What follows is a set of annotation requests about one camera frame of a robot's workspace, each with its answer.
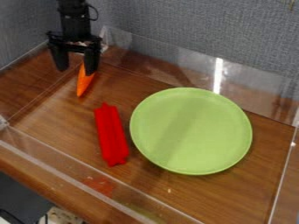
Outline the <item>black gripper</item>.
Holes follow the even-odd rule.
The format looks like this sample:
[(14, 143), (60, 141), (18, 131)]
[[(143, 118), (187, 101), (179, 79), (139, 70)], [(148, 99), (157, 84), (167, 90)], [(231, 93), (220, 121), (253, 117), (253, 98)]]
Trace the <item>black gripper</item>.
[(94, 35), (73, 38), (58, 31), (48, 31), (48, 47), (57, 69), (62, 72), (69, 67), (68, 52), (84, 53), (85, 75), (90, 76), (98, 68), (101, 38)]

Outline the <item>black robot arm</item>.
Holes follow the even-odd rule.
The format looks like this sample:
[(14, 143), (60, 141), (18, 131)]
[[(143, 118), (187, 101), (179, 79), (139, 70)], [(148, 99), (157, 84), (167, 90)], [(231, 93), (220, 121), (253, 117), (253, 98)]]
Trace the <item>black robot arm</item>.
[(69, 67), (69, 52), (84, 54), (85, 75), (98, 69), (101, 37), (90, 34), (89, 9), (97, 9), (85, 0), (57, 0), (61, 31), (48, 31), (48, 48), (54, 65), (60, 71)]

